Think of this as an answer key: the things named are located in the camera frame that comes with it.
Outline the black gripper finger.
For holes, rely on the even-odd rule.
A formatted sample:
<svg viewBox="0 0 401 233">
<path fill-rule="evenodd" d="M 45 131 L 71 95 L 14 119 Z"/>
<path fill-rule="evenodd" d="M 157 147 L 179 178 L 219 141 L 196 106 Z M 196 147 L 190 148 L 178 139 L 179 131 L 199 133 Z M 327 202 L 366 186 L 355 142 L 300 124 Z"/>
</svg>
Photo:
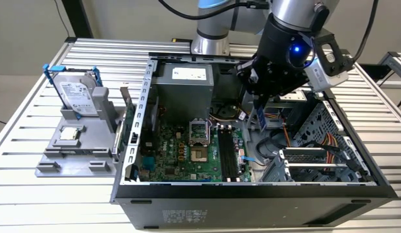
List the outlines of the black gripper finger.
<svg viewBox="0 0 401 233">
<path fill-rule="evenodd" d="M 254 107 L 263 107 L 268 100 L 266 64 L 250 60 L 236 64 L 236 76 L 246 91 L 254 96 Z"/>
<path fill-rule="evenodd" d="M 268 64 L 268 98 L 276 98 L 291 93 L 309 82 L 303 70 L 295 70 L 287 66 Z"/>
</svg>

